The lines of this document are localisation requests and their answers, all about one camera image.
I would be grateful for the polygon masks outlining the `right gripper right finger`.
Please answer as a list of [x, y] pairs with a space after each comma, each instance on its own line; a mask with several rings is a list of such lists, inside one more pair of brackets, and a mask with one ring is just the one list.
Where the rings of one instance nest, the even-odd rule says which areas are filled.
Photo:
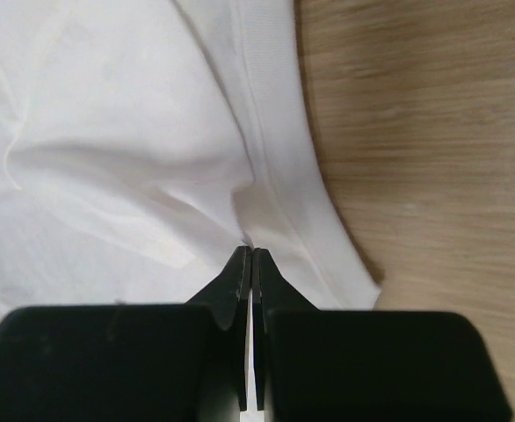
[[268, 421], [510, 421], [481, 334], [439, 311], [321, 310], [252, 257], [257, 407]]

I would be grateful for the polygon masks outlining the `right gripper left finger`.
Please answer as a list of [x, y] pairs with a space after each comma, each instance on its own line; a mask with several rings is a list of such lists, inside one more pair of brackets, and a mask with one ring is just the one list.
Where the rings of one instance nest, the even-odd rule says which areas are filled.
[[0, 421], [237, 421], [251, 250], [185, 303], [37, 306], [0, 322]]

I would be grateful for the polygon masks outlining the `white t shirt red print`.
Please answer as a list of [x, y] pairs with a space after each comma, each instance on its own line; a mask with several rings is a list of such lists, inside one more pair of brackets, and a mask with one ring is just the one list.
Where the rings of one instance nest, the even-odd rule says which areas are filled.
[[183, 302], [240, 245], [307, 299], [379, 289], [325, 190], [290, 1], [0, 1], [0, 318]]

